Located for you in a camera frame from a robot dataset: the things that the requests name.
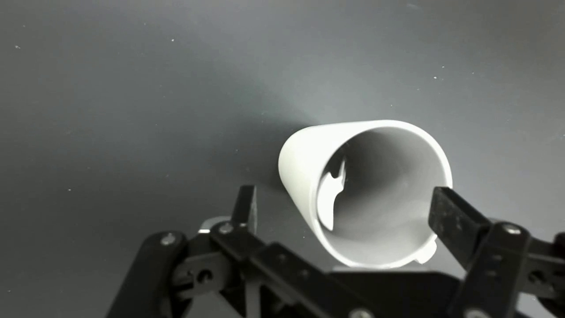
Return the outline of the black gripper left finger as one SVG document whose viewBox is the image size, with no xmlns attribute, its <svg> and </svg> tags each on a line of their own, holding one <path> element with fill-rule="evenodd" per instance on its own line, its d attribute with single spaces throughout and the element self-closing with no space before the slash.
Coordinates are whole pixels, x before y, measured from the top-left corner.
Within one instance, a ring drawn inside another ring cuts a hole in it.
<svg viewBox="0 0 565 318">
<path fill-rule="evenodd" d="M 257 236 L 257 187 L 243 185 L 213 240 L 244 286 L 246 318 L 379 318 L 379 309 L 281 243 Z"/>
</svg>

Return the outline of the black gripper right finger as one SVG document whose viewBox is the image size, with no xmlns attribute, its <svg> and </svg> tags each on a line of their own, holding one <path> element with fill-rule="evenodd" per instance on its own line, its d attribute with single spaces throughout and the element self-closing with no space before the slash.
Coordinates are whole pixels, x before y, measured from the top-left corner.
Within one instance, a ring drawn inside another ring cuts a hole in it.
<svg viewBox="0 0 565 318">
<path fill-rule="evenodd" d="M 564 231 L 536 238 L 516 222 L 488 219 L 451 187 L 433 190 L 428 224 L 465 268 L 451 318 L 529 318 L 518 310 L 522 293 L 565 318 Z"/>
</svg>

